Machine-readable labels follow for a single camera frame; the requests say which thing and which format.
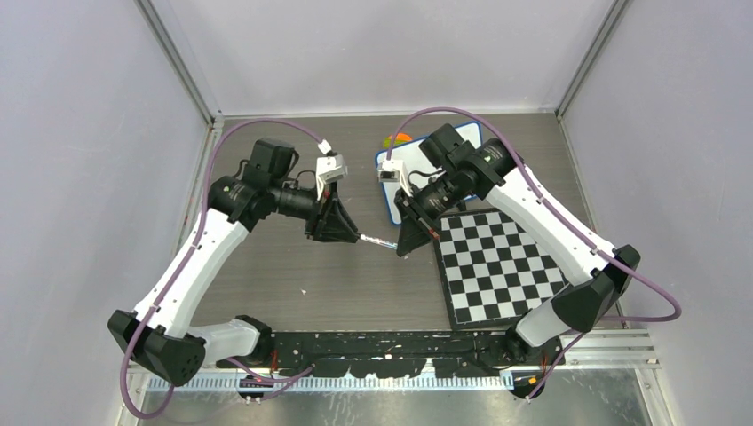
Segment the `black white marker pen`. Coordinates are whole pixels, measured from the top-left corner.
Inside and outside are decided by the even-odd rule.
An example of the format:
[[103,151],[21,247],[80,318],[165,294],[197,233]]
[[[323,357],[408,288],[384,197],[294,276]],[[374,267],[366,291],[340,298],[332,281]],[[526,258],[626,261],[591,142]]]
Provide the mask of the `black white marker pen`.
[[375,245],[377,245],[379,247],[383,247],[383,248],[387,248],[387,249],[392,249],[392,250],[396,250],[397,247],[398,247],[398,244],[395,243],[395,242],[387,241],[387,240],[384,240],[384,239],[381,239],[381,238],[378,238],[378,237],[369,236],[369,235],[363,234],[363,233],[360,235],[360,240],[361,241],[366,241],[366,242],[371,243],[371,244],[375,244]]

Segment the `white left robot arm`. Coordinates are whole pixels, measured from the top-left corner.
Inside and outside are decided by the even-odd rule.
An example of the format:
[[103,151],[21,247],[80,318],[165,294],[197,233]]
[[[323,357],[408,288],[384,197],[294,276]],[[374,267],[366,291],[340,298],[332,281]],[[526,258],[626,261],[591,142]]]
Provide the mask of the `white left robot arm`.
[[299,154],[280,140],[261,138],[232,176],[216,180],[208,208],[167,271],[130,312],[115,311],[107,327],[131,361],[176,387],[206,364],[234,358],[251,367],[273,356],[272,330],[248,315],[224,324],[194,327],[191,321],[210,284],[235,249],[271,214],[304,221],[312,241],[355,243],[361,235],[338,198],[347,168],[328,142],[313,172],[315,185],[290,177]]

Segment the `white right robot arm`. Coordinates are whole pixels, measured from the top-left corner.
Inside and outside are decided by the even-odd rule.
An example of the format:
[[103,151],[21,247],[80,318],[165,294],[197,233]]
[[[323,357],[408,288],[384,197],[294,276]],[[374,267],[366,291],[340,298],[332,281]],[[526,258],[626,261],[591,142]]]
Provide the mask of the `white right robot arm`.
[[440,239],[440,216],[469,196],[505,214],[551,257],[565,286],[512,325],[507,352],[529,364],[543,345],[568,332],[590,332],[626,292],[640,254],[631,246],[617,248],[592,233],[535,179],[532,171],[500,138],[475,146],[450,124],[419,145],[439,172],[418,188],[399,168],[400,187],[393,201],[400,214],[397,253],[404,256]]

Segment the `blue framed whiteboard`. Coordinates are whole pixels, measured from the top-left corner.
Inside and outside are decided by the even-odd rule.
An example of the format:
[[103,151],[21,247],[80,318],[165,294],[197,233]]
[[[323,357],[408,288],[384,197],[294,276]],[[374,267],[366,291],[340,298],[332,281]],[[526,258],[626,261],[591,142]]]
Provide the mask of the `blue framed whiteboard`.
[[[478,122],[471,121],[458,124],[454,126],[454,129],[467,141],[469,141],[474,148],[478,148],[481,145],[482,129]],[[408,172],[415,170],[424,174],[431,174],[438,172],[437,167],[433,167],[431,163],[426,159],[423,152],[420,150],[419,145],[424,141],[426,136],[413,139],[411,142],[396,146],[392,150],[392,159],[403,160],[407,166]],[[418,188],[423,188],[427,185],[429,178],[421,176],[420,174],[411,174],[409,182]],[[382,194],[384,196],[384,202],[390,222],[393,225],[400,224],[400,214],[394,203],[395,195],[386,195],[383,187],[380,185]]]

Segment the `black white checkerboard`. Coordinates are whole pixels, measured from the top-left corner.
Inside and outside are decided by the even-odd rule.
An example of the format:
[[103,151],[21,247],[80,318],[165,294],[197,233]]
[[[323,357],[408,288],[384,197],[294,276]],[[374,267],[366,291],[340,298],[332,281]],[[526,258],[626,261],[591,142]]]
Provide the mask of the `black white checkerboard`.
[[508,326],[567,284],[552,258],[496,209],[443,215],[433,250],[453,330]]

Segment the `orange green round object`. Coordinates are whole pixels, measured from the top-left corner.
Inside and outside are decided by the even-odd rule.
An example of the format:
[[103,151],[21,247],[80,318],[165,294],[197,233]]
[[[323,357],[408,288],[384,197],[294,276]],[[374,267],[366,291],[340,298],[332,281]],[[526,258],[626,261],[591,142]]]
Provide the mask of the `orange green round object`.
[[400,146],[408,142],[411,142],[412,140],[413,138],[409,136],[409,134],[401,132],[401,133],[398,133],[396,136],[389,135],[388,137],[386,137],[383,141],[382,147],[384,149],[387,149],[390,146],[392,141],[393,141],[393,146],[396,147],[396,146]]

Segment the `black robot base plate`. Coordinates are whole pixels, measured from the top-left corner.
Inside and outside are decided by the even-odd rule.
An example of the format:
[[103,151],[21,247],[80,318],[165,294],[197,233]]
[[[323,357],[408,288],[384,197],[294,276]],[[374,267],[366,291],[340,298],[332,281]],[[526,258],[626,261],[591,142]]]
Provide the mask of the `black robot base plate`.
[[491,377],[508,367],[542,372],[562,347],[554,338],[525,349],[505,331],[275,332],[253,354],[218,366],[271,367],[284,376],[310,368],[320,378],[415,378],[428,371],[442,379]]

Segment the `aluminium front frame rail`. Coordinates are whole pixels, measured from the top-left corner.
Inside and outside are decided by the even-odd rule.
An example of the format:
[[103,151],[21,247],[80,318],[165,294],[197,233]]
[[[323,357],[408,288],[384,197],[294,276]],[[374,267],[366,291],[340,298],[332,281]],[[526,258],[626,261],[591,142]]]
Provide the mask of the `aluminium front frame rail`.
[[546,373],[660,365],[645,330],[563,335],[515,361],[502,331],[278,332],[265,363],[219,361],[180,386],[189,391],[512,391],[523,395]]

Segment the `aluminium left frame post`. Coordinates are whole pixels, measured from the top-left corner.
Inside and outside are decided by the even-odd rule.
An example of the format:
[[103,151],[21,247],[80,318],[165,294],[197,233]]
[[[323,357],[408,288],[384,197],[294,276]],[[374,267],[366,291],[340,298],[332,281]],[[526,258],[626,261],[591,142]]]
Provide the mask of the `aluminium left frame post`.
[[221,112],[170,2],[136,0],[134,4],[199,116],[209,126],[213,126]]

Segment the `aluminium frame post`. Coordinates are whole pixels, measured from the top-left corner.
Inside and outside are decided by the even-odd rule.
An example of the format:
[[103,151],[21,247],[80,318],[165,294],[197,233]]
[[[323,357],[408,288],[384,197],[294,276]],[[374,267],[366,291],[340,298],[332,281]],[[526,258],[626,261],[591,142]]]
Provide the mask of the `aluminium frame post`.
[[199,116],[209,126],[213,126],[221,112],[170,2],[136,0],[134,4]]
[[631,0],[614,0],[611,2],[605,18],[598,27],[589,48],[583,55],[573,78],[567,86],[562,100],[555,110],[555,115],[559,122],[564,120],[568,109],[575,101],[575,98],[589,76],[591,69],[598,61],[601,53],[607,47],[611,37],[618,28],[622,16],[632,4],[633,2]]

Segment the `aluminium right frame post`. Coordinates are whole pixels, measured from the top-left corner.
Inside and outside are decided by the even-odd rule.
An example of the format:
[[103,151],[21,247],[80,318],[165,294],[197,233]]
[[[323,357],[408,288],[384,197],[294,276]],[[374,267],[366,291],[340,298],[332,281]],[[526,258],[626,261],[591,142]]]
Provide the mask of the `aluminium right frame post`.
[[611,2],[605,18],[598,27],[589,48],[583,55],[573,78],[567,86],[562,100],[555,110],[555,115],[559,122],[564,120],[568,109],[575,101],[575,98],[589,76],[591,69],[598,61],[601,53],[607,47],[611,37],[618,28],[622,16],[632,4],[633,2],[631,0],[614,0]]

